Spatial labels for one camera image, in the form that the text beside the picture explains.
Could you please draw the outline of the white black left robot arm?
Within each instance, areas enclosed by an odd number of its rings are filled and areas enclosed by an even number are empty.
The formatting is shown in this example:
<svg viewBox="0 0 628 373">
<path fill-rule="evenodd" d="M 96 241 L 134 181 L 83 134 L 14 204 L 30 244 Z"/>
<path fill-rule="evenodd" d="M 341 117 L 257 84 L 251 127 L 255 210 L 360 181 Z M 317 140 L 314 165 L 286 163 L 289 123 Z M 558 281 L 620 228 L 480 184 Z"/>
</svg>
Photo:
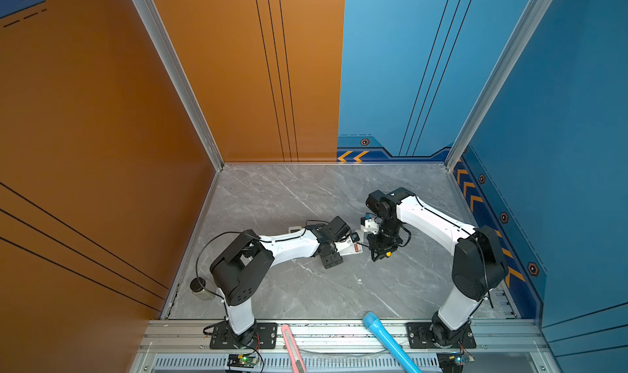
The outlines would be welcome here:
<svg viewBox="0 0 628 373">
<path fill-rule="evenodd" d="M 351 234 L 340 217 L 279 236 L 260 236 L 251 229 L 239 232 L 210 266 L 232 338 L 245 347 L 254 342 L 251 298 L 271 268 L 312 257 L 319 257 L 324 268 L 333 268 L 343 263 L 337 245 L 350 241 Z"/>
</svg>

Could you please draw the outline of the white remote with back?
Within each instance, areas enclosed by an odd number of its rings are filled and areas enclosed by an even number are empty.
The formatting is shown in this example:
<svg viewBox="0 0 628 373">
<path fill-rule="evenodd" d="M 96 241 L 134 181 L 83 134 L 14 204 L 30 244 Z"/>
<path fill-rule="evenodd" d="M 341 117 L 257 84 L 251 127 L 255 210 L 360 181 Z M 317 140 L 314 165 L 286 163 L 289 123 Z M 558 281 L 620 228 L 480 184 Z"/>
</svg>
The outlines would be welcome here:
<svg viewBox="0 0 628 373">
<path fill-rule="evenodd" d="M 363 252 L 363 247 L 361 245 L 353 243 L 350 240 L 338 242 L 335 245 L 341 256 L 358 255 Z"/>
</svg>

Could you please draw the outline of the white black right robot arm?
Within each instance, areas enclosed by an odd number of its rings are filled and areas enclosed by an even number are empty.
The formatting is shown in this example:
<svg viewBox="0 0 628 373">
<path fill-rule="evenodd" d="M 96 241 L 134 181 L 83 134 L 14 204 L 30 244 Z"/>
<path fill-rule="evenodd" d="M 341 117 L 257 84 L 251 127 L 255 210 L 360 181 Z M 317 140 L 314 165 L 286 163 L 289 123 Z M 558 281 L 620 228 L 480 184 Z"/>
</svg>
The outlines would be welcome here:
<svg viewBox="0 0 628 373">
<path fill-rule="evenodd" d="M 366 206 L 381 220 L 373 223 L 361 220 L 372 261 L 387 258 L 406 246 L 409 241 L 402 240 L 399 232 L 409 226 L 451 254 L 454 286 L 433 315 L 428 333 L 441 348 L 461 343 L 470 332 L 472 315 L 508 274 L 497 232 L 489 226 L 477 228 L 453 219 L 403 187 L 390 193 L 373 191 L 366 199 Z"/>
</svg>

